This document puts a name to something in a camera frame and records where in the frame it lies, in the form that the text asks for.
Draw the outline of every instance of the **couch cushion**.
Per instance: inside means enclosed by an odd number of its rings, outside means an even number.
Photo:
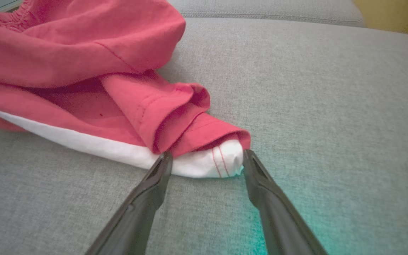
[[[363,27],[351,0],[169,0],[185,17],[285,19]]]
[[[188,18],[170,81],[248,129],[331,255],[408,254],[408,35]],[[0,131],[0,254],[83,254],[144,171]],[[148,255],[266,254],[242,176],[172,176]]]

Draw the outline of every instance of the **seam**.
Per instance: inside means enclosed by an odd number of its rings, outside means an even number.
[[[163,98],[164,96],[158,96],[158,97],[154,97],[154,99],[152,99],[149,103],[147,103],[147,105],[144,107],[144,111],[143,114],[141,115],[140,118],[140,124],[143,122],[143,118],[144,118],[144,113],[146,113],[147,108],[153,104],[155,101],[159,100],[160,98]]]
[[[209,14],[205,14],[205,13],[197,13],[197,12],[183,12],[182,15],[184,17],[189,17],[189,18],[193,18],[193,17],[209,17],[209,18],[259,18],[262,19],[262,16],[265,17],[278,17],[278,18],[282,18],[282,19],[291,19],[291,20],[296,20],[296,19],[301,19],[301,20],[305,20],[305,21],[310,21],[310,20],[318,20],[318,21],[330,21],[332,23],[342,23],[342,22],[346,22],[346,23],[357,23],[360,22],[362,20],[362,18],[358,19],[358,20],[353,20],[353,21],[341,21],[338,19],[323,19],[323,18],[314,18],[314,17],[303,17],[303,16],[282,16],[282,15],[267,15],[267,14],[263,14],[261,16],[257,15],[257,14],[252,14],[252,13],[247,13],[247,14],[243,14],[243,15],[239,15],[238,13],[235,14],[231,14],[231,13],[209,13]]]
[[[142,103],[144,102],[144,100],[146,100],[146,99],[148,99],[149,97],[152,97],[153,95],[147,95],[146,97],[144,97],[141,101],[140,101],[140,103],[138,104],[138,107],[136,108],[136,111],[135,111],[135,118],[136,118],[136,116],[138,116],[138,111],[140,110],[140,108],[141,108],[141,105],[142,105]]]
[[[229,177],[230,175],[229,175],[229,173],[228,173],[228,168],[226,168],[225,158],[223,157],[223,152],[221,152],[220,145],[218,145],[218,149],[220,150],[220,155],[221,155],[221,159],[223,160],[223,165],[225,166],[226,174],[227,174],[228,177]]]
[[[226,12],[226,11],[191,11],[191,12],[182,12],[182,14],[223,14],[223,15],[266,15],[266,16],[278,16],[278,17],[291,17],[291,18],[310,18],[310,19],[324,19],[324,18],[318,18],[318,17],[313,17],[313,16],[295,16],[295,15],[282,15],[279,13],[269,13],[269,12]],[[340,20],[340,19],[325,19],[327,21],[360,21],[359,20]]]
[[[213,149],[213,148],[212,148],[212,158],[214,159],[214,164],[215,164],[215,166],[217,167],[218,175],[219,175],[220,178],[221,178],[221,173],[220,173],[220,170],[218,169],[217,161],[215,161],[215,155],[214,155],[214,149]]]
[[[198,126],[197,128],[187,130],[187,132],[195,131],[195,130],[200,129],[200,128],[203,128],[203,127],[205,127],[205,126],[208,126],[208,125],[214,124],[214,123],[216,123],[216,122],[219,122],[219,120],[212,121],[212,122],[209,122],[209,123],[207,123],[207,124],[205,124],[205,125]]]
[[[114,53],[114,51],[112,51],[110,48],[108,48],[106,45],[100,43],[100,42],[94,42],[97,45],[100,45],[101,47],[107,49],[111,54],[113,54],[113,56],[115,56],[116,58],[118,58],[120,61],[122,61],[125,65],[127,65],[132,71],[134,71],[135,73],[139,73],[136,69],[134,69],[131,65],[129,65],[127,62],[125,62],[121,57],[119,57],[116,53]]]

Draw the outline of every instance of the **white fabric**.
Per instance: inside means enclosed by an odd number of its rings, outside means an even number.
[[[158,155],[147,147],[50,126],[0,111],[0,118],[58,144],[80,152],[149,169]],[[220,178],[239,175],[243,149],[238,140],[228,140],[210,150],[189,152],[174,159],[172,174],[191,178]]]

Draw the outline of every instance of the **red fabric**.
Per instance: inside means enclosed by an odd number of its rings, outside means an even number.
[[[205,113],[207,90],[170,84],[185,20],[165,0],[26,0],[0,13],[0,111],[173,155],[249,133]],[[0,128],[23,129],[0,119]]]

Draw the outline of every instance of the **clothing pile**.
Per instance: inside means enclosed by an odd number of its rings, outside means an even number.
[[[170,84],[165,65],[185,30],[166,0],[25,0],[0,13],[0,128],[148,169],[240,174],[250,135],[206,113],[207,90]]]

